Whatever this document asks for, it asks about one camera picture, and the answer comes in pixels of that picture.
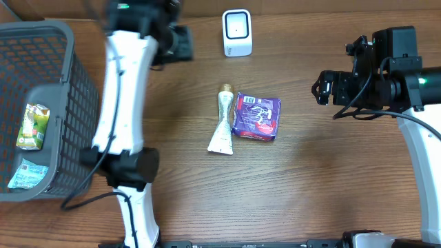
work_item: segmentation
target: wood grain surface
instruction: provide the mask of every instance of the wood grain surface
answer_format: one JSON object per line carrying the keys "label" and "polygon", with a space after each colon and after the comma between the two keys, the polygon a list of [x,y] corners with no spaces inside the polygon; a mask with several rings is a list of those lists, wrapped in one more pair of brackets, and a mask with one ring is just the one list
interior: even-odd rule
{"label": "wood grain surface", "polygon": [[0,23],[7,23],[17,21],[14,15],[10,12],[9,9],[6,8],[5,5],[0,2]]}
{"label": "wood grain surface", "polygon": [[[68,23],[101,91],[103,38],[89,21]],[[311,86],[322,70],[351,69],[344,44],[399,25],[417,28],[424,66],[441,65],[441,11],[254,17],[253,54],[235,59],[223,55],[220,18],[183,23],[193,31],[195,59],[151,73],[143,119],[145,144],[161,153],[153,197],[164,240],[302,241],[352,229],[420,237],[418,191],[396,121],[333,121],[339,107],[317,105]],[[275,142],[234,137],[233,156],[207,153],[221,83],[282,99]],[[84,198],[110,190],[96,176]],[[123,239],[115,198],[71,212],[60,211],[60,203],[1,203],[0,247],[96,247]]]}
{"label": "wood grain surface", "polygon": [[[90,19],[81,0],[3,0],[20,17]],[[105,16],[107,0],[88,0]],[[181,0],[183,17],[221,17],[226,10],[245,8],[252,15],[441,9],[438,0]]]}

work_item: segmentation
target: toothpaste tube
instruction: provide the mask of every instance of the toothpaste tube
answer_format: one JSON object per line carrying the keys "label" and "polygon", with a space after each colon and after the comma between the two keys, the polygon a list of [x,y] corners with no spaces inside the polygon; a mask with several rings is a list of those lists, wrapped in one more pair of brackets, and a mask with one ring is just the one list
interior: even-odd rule
{"label": "toothpaste tube", "polygon": [[233,155],[232,131],[229,125],[229,111],[232,108],[234,93],[229,84],[221,85],[219,89],[219,123],[208,145],[208,152]]}

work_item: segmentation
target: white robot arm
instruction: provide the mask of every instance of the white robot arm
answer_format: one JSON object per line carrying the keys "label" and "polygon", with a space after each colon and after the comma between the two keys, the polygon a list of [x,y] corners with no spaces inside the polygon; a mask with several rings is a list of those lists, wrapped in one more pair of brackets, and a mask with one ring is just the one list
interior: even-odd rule
{"label": "white robot arm", "polygon": [[[345,106],[334,119],[373,120],[397,117],[415,172],[422,213],[422,242],[386,236],[379,231],[343,234],[338,247],[434,247],[441,245],[441,68],[423,68],[414,27],[374,32],[346,45],[354,56],[352,72],[323,71],[312,87],[317,103]],[[345,113],[350,107],[357,110]],[[360,115],[371,115],[360,118]]]}
{"label": "white robot arm", "polygon": [[113,186],[126,230],[124,247],[155,248],[161,240],[152,206],[159,157],[144,147],[142,118],[152,66],[192,59],[191,34],[175,23],[180,7],[176,0],[108,3],[101,115],[92,148],[83,149],[80,159]]}

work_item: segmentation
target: purple snack package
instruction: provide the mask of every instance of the purple snack package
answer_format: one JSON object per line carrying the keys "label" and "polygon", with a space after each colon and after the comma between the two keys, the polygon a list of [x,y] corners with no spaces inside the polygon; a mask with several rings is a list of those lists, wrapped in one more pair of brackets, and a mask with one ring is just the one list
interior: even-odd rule
{"label": "purple snack package", "polygon": [[238,93],[232,133],[246,138],[273,141],[280,118],[280,99],[260,99]]}

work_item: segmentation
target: black cable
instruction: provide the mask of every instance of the black cable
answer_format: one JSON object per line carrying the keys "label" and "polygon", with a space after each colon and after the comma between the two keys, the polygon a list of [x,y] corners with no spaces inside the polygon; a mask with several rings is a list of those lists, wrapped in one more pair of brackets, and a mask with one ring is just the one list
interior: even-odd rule
{"label": "black cable", "polygon": [[338,118],[344,118],[344,117],[348,117],[348,116],[354,116],[354,115],[359,115],[359,114],[370,114],[370,115],[388,115],[388,116],[393,116],[393,117],[399,117],[399,118],[405,118],[407,120],[413,121],[414,123],[420,124],[421,126],[423,126],[424,128],[426,128],[427,130],[429,130],[432,134],[434,134],[438,139],[440,139],[441,141],[441,134],[435,130],[435,128],[431,127],[429,124],[425,123],[424,121],[421,121],[418,118],[415,118],[413,116],[409,116],[408,114],[400,114],[400,113],[395,113],[395,112],[390,112],[390,111],[384,111],[384,110],[363,110],[363,111],[354,111],[354,112],[349,112],[349,113],[344,113],[341,114]]}
{"label": "black cable", "polygon": [[[99,20],[98,14],[94,11],[94,9],[90,5],[89,1],[88,0],[83,0],[83,5],[84,5],[85,9],[87,10],[88,14],[91,17],[93,17],[93,19],[100,25],[102,31],[105,32],[105,26]],[[120,58],[119,58],[119,55],[118,55],[118,50],[115,48],[114,44],[108,38],[106,38],[106,43],[107,43],[108,46],[110,46],[110,49],[112,49],[112,51],[114,53],[115,63],[116,63],[116,103],[115,103],[114,116],[113,116],[113,120],[112,120],[112,126],[110,128],[110,133],[109,133],[109,141],[107,142],[107,145],[105,146],[105,149],[103,151],[103,155],[98,160],[98,162],[96,163],[95,167],[84,178],[83,182],[81,182],[79,184],[79,186],[77,186],[69,194],[69,196],[66,197],[66,199],[63,201],[63,203],[61,203],[60,208],[63,211],[69,211],[69,210],[72,210],[72,209],[76,209],[76,208],[82,207],[82,206],[84,206],[86,204],[93,203],[96,200],[99,200],[99,199],[102,199],[102,198],[105,198],[105,197],[108,197],[108,196],[122,196],[122,197],[124,197],[124,201],[127,203],[127,206],[128,206],[128,209],[129,209],[130,226],[132,228],[132,236],[133,236],[133,239],[134,239],[135,248],[138,248],[138,238],[136,237],[136,230],[135,230],[135,226],[134,226],[134,215],[133,215],[132,204],[130,203],[130,197],[127,194],[124,194],[123,192],[109,192],[109,193],[101,194],[99,196],[95,196],[95,197],[93,197],[91,199],[85,200],[82,203],[75,204],[75,205],[72,205],[72,206],[67,206],[67,204],[81,191],[81,189],[85,186],[85,184],[91,181],[93,175],[98,171],[98,169],[100,168],[101,164],[103,163],[103,161],[105,160],[106,156],[108,155],[110,147],[112,145],[112,142],[116,138],[115,135],[114,135],[114,131],[115,131],[115,127],[116,127],[116,117],[118,116],[119,99],[120,99],[120,95],[121,95],[121,76],[123,75],[123,71],[121,70],[121,62],[120,62]]]}
{"label": "black cable", "polygon": [[339,112],[337,112],[337,114],[334,114],[334,116],[332,116],[332,119],[336,120],[338,118],[341,118],[339,116],[341,114],[343,114],[346,110],[348,110],[350,107],[352,107],[352,105],[360,98],[360,96],[363,94],[363,92],[369,87],[369,85],[371,83],[371,79],[372,79],[372,74],[373,74],[372,73],[372,61],[371,61],[370,58],[369,58],[369,65],[370,65],[370,68],[371,68],[370,73],[369,73],[369,77],[367,78],[366,83],[363,86],[363,88],[361,89],[361,91],[359,91],[357,96],[354,99],[352,99],[352,101],[348,105],[346,105]]}
{"label": "black cable", "polygon": [[[359,107],[356,111],[354,111],[355,113],[356,112],[359,112],[360,110],[361,110],[362,108],[361,107]],[[359,121],[372,121],[372,120],[375,120],[375,119],[377,119],[377,118],[380,118],[382,115],[381,114],[374,114],[374,115],[372,115],[372,116],[368,116],[368,117],[357,117],[357,115],[353,115],[352,117],[354,118],[354,119],[356,119],[356,120],[359,120]]]}
{"label": "black cable", "polygon": [[383,71],[384,71],[384,66],[386,65],[386,62],[389,60],[389,59],[392,59],[392,57],[386,57],[386,58],[384,58],[382,61],[381,61],[381,64],[380,64],[380,78],[381,78],[381,81],[385,81],[385,79],[384,79],[384,75],[383,75]]}

